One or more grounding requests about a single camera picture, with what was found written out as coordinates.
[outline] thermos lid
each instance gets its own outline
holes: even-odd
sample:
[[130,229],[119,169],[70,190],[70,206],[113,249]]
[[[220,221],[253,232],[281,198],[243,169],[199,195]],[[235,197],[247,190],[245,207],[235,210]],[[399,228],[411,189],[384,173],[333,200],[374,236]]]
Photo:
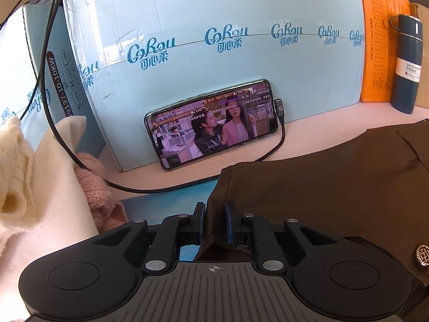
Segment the thermos lid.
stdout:
[[401,34],[423,41],[423,24],[420,19],[406,14],[397,15],[397,18],[398,31]]

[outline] video on phone screen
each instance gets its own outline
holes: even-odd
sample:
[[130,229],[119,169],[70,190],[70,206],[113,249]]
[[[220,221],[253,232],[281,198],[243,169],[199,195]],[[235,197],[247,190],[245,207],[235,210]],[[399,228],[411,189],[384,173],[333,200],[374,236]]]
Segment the video on phone screen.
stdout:
[[147,124],[168,170],[266,135],[277,127],[267,82],[186,103],[149,117]]

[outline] metal button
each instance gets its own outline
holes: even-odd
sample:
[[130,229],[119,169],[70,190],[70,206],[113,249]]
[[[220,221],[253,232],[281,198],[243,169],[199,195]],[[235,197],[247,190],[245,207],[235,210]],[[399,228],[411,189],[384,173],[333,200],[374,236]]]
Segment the metal button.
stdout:
[[146,263],[146,268],[152,271],[162,270],[167,266],[162,260],[151,260]]
[[278,271],[283,268],[283,263],[278,260],[267,260],[262,264],[262,266],[265,270]]
[[416,259],[418,263],[424,268],[429,266],[429,246],[418,246],[418,248],[416,249]]

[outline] white label with text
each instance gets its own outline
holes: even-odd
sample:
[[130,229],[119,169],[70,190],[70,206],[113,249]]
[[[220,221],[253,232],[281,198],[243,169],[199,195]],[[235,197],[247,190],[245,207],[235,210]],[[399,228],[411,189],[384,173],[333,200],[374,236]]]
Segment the white label with text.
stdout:
[[421,72],[422,67],[420,65],[408,62],[401,58],[396,60],[396,74],[403,78],[407,78],[414,82],[420,82]]

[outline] crosshair logo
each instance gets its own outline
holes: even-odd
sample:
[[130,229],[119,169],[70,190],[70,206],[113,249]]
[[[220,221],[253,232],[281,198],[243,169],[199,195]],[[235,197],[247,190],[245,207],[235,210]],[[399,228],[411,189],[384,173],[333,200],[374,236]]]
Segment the crosshair logo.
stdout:
[[216,265],[212,265],[209,268],[207,268],[208,270],[210,270],[211,272],[218,272],[219,270],[221,270],[222,268],[220,268],[219,266]]

